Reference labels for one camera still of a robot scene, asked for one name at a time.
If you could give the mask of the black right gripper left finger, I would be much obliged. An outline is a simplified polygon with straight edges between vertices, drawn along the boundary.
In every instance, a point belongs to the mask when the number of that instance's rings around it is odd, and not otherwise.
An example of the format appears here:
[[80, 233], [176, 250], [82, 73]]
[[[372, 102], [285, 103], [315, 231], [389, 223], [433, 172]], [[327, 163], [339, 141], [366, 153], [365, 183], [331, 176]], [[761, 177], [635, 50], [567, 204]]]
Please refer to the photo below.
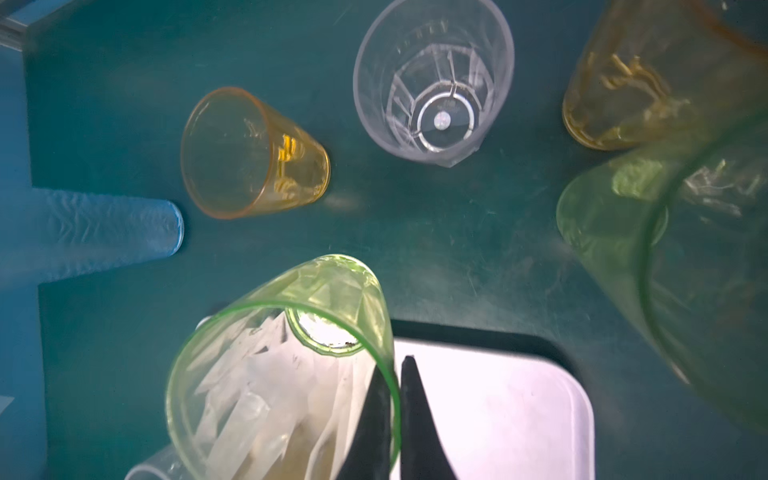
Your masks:
[[386, 480], [390, 475], [391, 396], [374, 369], [358, 426], [337, 480]]

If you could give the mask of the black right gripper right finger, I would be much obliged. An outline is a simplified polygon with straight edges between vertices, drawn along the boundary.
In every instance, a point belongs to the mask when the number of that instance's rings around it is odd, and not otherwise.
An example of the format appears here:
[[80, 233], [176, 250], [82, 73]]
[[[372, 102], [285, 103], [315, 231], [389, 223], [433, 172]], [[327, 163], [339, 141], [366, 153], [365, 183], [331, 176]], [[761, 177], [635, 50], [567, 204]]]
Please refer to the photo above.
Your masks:
[[401, 364], [402, 447], [400, 478], [402, 480], [456, 480], [443, 450], [432, 412], [413, 356]]

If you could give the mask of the lilac plastic tray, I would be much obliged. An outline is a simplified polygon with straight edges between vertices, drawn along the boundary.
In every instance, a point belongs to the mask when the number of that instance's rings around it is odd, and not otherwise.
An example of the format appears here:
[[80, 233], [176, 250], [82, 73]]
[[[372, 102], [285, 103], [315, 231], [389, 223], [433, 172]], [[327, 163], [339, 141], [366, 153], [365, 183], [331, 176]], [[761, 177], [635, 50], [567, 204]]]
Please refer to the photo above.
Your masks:
[[416, 479], [593, 479], [591, 401], [563, 367], [532, 353], [395, 341], [395, 359], [415, 360], [433, 426], [415, 452]]

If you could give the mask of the pale green small glass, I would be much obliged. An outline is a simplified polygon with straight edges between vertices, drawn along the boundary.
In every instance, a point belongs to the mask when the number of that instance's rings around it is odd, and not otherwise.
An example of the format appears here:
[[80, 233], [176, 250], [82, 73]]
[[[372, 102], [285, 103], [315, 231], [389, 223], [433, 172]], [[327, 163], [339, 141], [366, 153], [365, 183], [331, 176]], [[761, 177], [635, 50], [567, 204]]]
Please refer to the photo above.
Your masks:
[[194, 479], [336, 479], [378, 368], [401, 448], [394, 338], [373, 271], [347, 255], [295, 266], [199, 326], [166, 389], [169, 437]]

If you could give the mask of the clear faceted glass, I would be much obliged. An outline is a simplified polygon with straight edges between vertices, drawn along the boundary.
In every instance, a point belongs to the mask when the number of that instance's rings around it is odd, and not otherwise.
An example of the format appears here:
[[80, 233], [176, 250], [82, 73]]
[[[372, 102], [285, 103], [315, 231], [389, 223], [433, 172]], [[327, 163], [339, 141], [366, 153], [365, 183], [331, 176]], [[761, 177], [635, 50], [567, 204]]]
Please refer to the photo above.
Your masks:
[[125, 480], [192, 480], [193, 476], [187, 470], [172, 444], [132, 467]]

